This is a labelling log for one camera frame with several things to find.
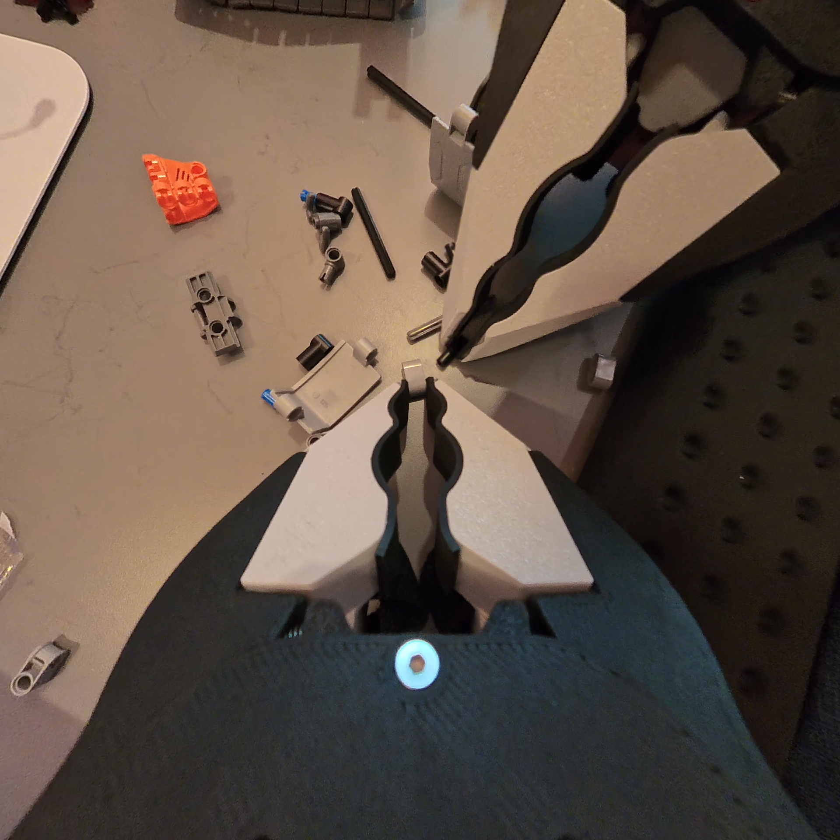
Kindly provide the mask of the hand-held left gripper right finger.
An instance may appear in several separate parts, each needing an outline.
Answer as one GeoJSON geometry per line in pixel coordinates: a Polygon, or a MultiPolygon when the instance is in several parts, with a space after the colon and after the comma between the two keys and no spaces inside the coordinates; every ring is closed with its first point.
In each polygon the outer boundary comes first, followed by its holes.
{"type": "Polygon", "coordinates": [[[522,441],[449,385],[427,380],[427,425],[443,485],[433,568],[467,601],[586,592],[594,579],[522,441]]]}

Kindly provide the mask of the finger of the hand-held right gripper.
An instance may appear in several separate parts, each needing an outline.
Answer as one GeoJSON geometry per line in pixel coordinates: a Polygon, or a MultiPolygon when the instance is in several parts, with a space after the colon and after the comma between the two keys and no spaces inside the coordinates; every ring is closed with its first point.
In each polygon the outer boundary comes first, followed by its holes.
{"type": "Polygon", "coordinates": [[[534,214],[568,228],[550,195],[597,174],[634,107],[627,18],[613,2],[508,2],[476,120],[472,172],[444,294],[440,353],[534,214]]]}
{"type": "Polygon", "coordinates": [[[656,142],[612,183],[570,245],[534,214],[522,247],[453,331],[454,360],[505,352],[617,308],[623,297],[770,184],[781,167],[747,129],[656,142]]]}

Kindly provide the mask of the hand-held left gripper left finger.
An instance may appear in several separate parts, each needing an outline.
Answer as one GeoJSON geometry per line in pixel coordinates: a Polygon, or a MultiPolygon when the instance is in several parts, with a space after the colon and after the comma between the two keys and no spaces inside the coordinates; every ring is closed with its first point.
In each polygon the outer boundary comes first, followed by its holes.
{"type": "Polygon", "coordinates": [[[392,384],[314,443],[251,557],[248,592],[376,592],[375,552],[385,534],[388,483],[374,451],[398,429],[392,384]]]}

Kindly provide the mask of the light grey curved toy panel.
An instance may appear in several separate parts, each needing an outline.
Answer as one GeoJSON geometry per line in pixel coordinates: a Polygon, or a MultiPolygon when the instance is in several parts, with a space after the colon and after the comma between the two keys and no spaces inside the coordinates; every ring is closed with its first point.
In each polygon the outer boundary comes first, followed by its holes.
{"type": "Polygon", "coordinates": [[[354,358],[354,343],[333,343],[332,352],[297,384],[284,391],[265,389],[262,401],[308,435],[329,431],[382,380],[375,364],[363,366],[354,358]]]}

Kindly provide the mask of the long black toy axle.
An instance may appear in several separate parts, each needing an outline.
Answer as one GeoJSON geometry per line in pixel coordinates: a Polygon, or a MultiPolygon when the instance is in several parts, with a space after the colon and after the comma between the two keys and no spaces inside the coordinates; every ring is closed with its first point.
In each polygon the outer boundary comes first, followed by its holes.
{"type": "Polygon", "coordinates": [[[383,91],[387,97],[397,103],[402,109],[410,113],[422,125],[428,129],[432,127],[435,120],[434,113],[419,100],[415,99],[413,95],[396,84],[394,80],[389,78],[373,65],[367,66],[366,76],[368,80],[383,91]]]}

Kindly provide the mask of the dark grey connector blue pin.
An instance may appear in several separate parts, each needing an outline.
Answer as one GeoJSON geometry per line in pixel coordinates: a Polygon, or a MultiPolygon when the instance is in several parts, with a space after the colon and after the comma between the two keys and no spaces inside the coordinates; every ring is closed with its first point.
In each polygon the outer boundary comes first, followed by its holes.
{"type": "Polygon", "coordinates": [[[335,237],[348,226],[354,205],[346,196],[331,196],[323,192],[301,190],[299,197],[324,254],[335,237]]]}

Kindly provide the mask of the grey orange tracked toy robot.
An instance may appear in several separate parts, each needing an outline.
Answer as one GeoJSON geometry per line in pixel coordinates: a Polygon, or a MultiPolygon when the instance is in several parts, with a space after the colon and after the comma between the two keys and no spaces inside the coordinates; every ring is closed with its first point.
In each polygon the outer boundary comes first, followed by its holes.
{"type": "Polygon", "coordinates": [[[414,1],[205,1],[229,11],[280,12],[308,16],[393,21],[414,1]]]}

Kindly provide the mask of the small clear plastic bag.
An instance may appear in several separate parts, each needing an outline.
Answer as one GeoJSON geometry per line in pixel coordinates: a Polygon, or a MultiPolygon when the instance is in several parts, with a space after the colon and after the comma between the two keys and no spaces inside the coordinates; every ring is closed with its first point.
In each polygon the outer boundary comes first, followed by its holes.
{"type": "Polygon", "coordinates": [[[10,517],[1,511],[1,595],[14,581],[18,567],[24,561],[16,531],[10,517]]]}

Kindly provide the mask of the grey curved toy beam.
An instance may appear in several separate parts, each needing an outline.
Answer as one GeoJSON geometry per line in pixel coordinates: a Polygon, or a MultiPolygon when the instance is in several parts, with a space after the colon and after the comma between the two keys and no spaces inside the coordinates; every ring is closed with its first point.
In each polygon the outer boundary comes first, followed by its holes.
{"type": "Polygon", "coordinates": [[[48,684],[67,665],[77,643],[64,636],[37,647],[26,659],[9,684],[15,698],[26,697],[48,684]]]}

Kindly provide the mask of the orange toy panel piece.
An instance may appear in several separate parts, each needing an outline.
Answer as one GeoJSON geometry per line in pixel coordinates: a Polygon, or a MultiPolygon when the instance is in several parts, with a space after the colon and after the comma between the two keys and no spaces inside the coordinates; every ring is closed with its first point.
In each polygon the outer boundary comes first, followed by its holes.
{"type": "Polygon", "coordinates": [[[168,225],[197,221],[219,208],[217,192],[200,161],[174,161],[158,154],[143,154],[154,199],[168,225]]]}

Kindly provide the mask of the white wooden book stand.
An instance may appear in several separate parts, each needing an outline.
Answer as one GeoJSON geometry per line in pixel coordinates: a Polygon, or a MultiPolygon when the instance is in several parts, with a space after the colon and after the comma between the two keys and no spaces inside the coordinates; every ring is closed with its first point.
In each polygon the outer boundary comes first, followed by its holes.
{"type": "Polygon", "coordinates": [[[1,274],[7,272],[88,111],[67,53],[1,35],[1,274]]]}

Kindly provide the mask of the orange black toy part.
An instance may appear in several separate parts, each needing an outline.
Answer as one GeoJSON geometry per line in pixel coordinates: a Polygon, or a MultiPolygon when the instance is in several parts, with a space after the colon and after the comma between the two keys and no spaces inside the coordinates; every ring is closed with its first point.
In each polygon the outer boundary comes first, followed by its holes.
{"type": "Polygon", "coordinates": [[[60,20],[68,25],[77,25],[80,16],[89,12],[94,1],[13,1],[17,6],[33,9],[42,23],[60,20]]]}

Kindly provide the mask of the dark grey toy frame piece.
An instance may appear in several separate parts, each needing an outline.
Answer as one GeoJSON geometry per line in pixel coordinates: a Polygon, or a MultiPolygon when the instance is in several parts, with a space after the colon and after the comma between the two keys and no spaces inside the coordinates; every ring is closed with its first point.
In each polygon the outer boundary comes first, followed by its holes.
{"type": "Polygon", "coordinates": [[[241,354],[238,330],[242,320],[235,302],[221,291],[213,274],[204,271],[189,276],[185,283],[191,294],[191,312],[205,345],[217,358],[241,354]]]}

